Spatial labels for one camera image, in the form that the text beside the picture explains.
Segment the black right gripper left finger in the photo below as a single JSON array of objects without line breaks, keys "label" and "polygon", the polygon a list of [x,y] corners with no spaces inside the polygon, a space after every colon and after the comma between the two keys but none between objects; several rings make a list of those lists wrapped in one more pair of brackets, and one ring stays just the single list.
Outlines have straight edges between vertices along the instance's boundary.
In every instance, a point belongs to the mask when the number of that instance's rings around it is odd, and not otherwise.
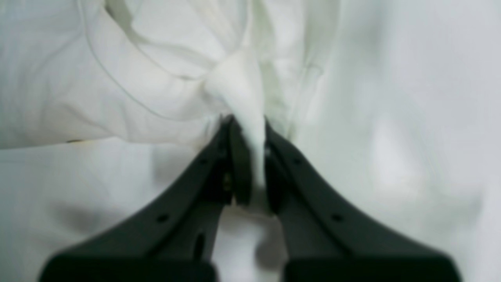
[{"label": "black right gripper left finger", "polygon": [[221,213],[249,204],[251,165],[232,115],[180,177],[117,226],[54,255],[40,282],[217,282]]}]

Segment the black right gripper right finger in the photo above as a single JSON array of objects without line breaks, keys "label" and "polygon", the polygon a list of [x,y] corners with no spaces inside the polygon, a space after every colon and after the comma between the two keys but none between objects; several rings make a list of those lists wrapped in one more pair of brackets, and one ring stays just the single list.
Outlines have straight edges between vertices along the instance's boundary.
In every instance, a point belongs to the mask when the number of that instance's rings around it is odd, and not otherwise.
[{"label": "black right gripper right finger", "polygon": [[445,253],[383,225],[336,192],[265,124],[265,178],[288,260],[283,282],[460,282]]}]

